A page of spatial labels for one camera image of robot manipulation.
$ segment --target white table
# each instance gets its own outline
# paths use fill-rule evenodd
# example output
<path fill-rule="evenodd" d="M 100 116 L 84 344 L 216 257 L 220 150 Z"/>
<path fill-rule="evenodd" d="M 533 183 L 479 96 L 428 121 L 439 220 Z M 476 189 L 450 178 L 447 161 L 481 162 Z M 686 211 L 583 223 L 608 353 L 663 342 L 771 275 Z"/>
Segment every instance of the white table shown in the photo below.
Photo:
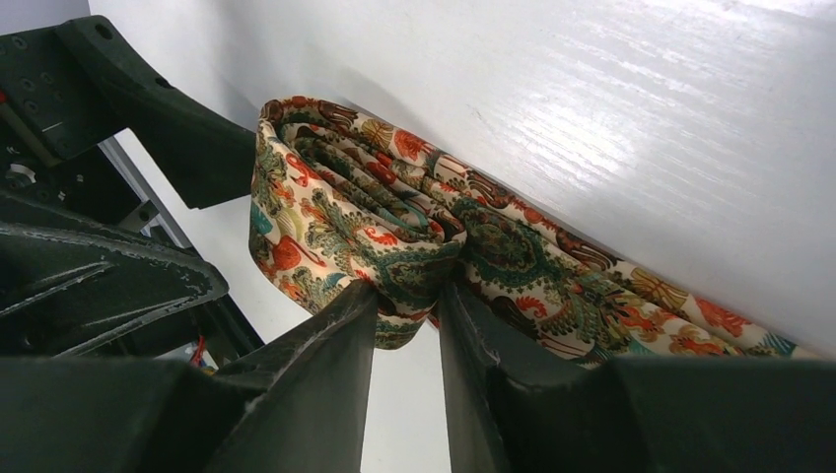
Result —
<path fill-rule="evenodd" d="M 272 98 L 354 104 L 836 355 L 836 0 L 90 4 L 244 126 Z M 249 261 L 245 200 L 188 211 L 120 140 L 265 341 L 305 317 Z M 449 471 L 437 341 L 376 353 L 364 472 Z"/>

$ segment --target cloth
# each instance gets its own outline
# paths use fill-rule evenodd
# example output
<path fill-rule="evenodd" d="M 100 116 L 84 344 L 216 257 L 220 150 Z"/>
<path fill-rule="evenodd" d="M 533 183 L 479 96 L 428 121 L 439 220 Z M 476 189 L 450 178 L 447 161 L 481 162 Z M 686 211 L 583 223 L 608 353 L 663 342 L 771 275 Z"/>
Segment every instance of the cloth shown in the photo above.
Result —
<path fill-rule="evenodd" d="M 411 340 L 456 277 L 517 330 L 586 368 L 622 354 L 809 355 L 356 110 L 306 97 L 270 101 L 256 153 L 255 263 L 310 313 L 358 278 L 372 283 L 379 348 Z"/>

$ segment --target paisley pattern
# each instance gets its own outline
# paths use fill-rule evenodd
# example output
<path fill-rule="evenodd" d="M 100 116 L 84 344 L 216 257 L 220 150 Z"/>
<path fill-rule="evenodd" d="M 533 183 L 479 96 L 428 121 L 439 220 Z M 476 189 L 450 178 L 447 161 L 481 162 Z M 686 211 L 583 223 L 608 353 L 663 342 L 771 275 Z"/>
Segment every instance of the paisley pattern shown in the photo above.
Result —
<path fill-rule="evenodd" d="M 401 347 L 459 278 L 558 357 L 812 356 L 573 235 L 408 131 L 329 101 L 261 112 L 250 252 L 317 313 L 349 283 L 380 293 L 379 348 Z"/>

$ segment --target folded fabric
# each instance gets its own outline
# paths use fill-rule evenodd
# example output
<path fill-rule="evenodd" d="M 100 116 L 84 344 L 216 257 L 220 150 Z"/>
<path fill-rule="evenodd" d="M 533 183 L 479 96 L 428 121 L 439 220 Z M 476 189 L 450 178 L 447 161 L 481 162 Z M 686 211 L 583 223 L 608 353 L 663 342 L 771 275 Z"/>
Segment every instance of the folded fabric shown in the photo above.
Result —
<path fill-rule="evenodd" d="M 250 251 L 310 313 L 358 278 L 377 344 L 401 347 L 459 278 L 555 355 L 809 352 L 571 234 L 493 180 L 377 118 L 293 97 L 261 111 Z"/>

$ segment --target scarf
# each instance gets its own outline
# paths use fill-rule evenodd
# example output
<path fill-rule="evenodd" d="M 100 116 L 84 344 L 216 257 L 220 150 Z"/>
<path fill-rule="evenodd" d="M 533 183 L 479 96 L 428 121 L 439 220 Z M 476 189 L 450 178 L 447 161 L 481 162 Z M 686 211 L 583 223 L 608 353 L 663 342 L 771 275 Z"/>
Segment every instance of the scarf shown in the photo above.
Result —
<path fill-rule="evenodd" d="M 249 249 L 258 268 L 312 314 L 352 281 L 368 281 L 379 293 L 378 348 L 411 340 L 455 279 L 585 368 L 624 354 L 810 355 L 356 110 L 307 97 L 270 101 L 256 154 Z"/>

